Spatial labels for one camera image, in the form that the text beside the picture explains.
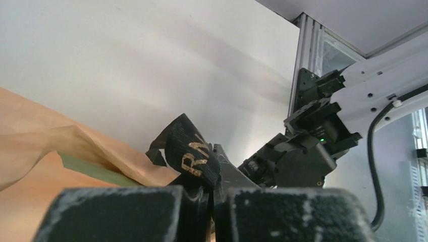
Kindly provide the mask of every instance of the black fabric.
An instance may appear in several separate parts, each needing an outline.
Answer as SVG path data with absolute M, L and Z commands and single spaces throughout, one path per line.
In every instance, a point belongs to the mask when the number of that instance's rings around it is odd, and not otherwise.
M 220 164 L 186 114 L 172 121 L 146 152 L 153 164 L 166 166 L 159 149 L 164 149 L 166 163 L 174 170 L 196 177 L 205 186 L 214 189 L 220 176 Z
M 176 241 L 177 211 L 188 200 L 178 186 L 65 189 L 33 242 Z

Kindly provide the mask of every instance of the white wall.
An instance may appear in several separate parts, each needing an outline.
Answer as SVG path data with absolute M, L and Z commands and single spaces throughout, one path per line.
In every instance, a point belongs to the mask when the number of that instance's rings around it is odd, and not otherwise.
M 0 87 L 142 152 L 185 112 L 240 164 L 284 131 L 298 35 L 252 0 L 4 0 Z

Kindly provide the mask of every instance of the white ceiling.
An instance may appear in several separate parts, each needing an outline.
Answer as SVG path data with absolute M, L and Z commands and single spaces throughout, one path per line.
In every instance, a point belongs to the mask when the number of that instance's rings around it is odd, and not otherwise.
M 428 0 L 257 0 L 287 20 L 307 13 L 363 53 L 428 22 Z

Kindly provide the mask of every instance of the brown paper bag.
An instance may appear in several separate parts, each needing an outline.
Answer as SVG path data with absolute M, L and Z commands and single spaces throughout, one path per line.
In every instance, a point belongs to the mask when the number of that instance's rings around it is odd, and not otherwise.
M 53 151 L 145 186 L 165 186 L 177 177 L 128 145 L 0 88 L 0 241 L 31 241 L 64 188 L 115 186 L 64 168 Z
M 51 151 L 121 172 L 145 186 L 165 186 L 177 176 L 124 143 L 0 88 L 0 191 Z
M 60 156 L 50 152 L 28 175 L 0 192 L 0 241 L 31 241 L 50 203 L 64 188 L 112 186 L 64 168 Z

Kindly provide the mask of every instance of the gold lettering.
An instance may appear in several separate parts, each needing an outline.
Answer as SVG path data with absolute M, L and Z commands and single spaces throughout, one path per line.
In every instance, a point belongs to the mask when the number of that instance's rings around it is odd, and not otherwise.
M 193 149 L 199 151 L 206 158 L 209 158 L 209 155 L 201 149 L 201 148 L 205 148 L 206 150 L 209 150 L 208 145 L 198 134 L 195 134 L 195 136 L 201 141 L 201 143 L 192 142 L 192 143 L 189 143 L 189 146 L 192 147 Z
M 190 166 L 186 165 L 184 163 L 184 161 L 186 159 L 190 160 Z M 183 155 L 183 158 L 181 159 L 181 168 L 183 168 L 184 170 L 192 173 L 193 175 L 200 177 L 202 175 L 202 171 L 193 168 L 196 165 L 201 165 L 201 164 L 206 164 L 207 160 L 195 160 L 195 156 L 193 156 L 190 153 L 187 153 L 185 155 Z

